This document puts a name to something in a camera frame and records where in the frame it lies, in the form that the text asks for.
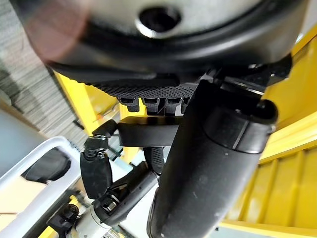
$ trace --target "yellow panel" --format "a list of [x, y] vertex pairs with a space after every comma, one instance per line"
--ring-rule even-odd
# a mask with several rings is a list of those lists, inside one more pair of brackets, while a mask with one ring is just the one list
[[269, 87], [278, 131], [221, 226], [278, 238], [317, 237], [317, 25], [294, 47], [288, 80]]
[[256, 223], [262, 216], [263, 206], [267, 200], [267, 193], [270, 190], [270, 179], [275, 175], [273, 162], [261, 165], [258, 168], [255, 178], [256, 186], [253, 187], [250, 198], [245, 205], [245, 213], [241, 215], [243, 221]]
[[305, 151], [294, 226], [317, 229], [317, 149]]
[[269, 195], [267, 208], [265, 209], [265, 224], [280, 226], [288, 225], [288, 212], [292, 205], [293, 192], [297, 176], [294, 174], [297, 168], [296, 155], [278, 160], [276, 177], [273, 181], [272, 192]]
[[[315, 133], [316, 124], [317, 118], [311, 124]], [[290, 141], [296, 147], [260, 160], [254, 180], [222, 226], [279, 238], [317, 237], [317, 138], [294, 144], [296, 137], [302, 137], [298, 127], [290, 125], [279, 132], [283, 131], [289, 136], [280, 143]]]
[[317, 37], [297, 52], [293, 61], [290, 77], [268, 87], [263, 97], [278, 107], [278, 129], [317, 111]]
[[115, 97], [57, 72], [55, 75], [89, 135], [118, 113], [119, 108], [115, 105], [117, 103]]

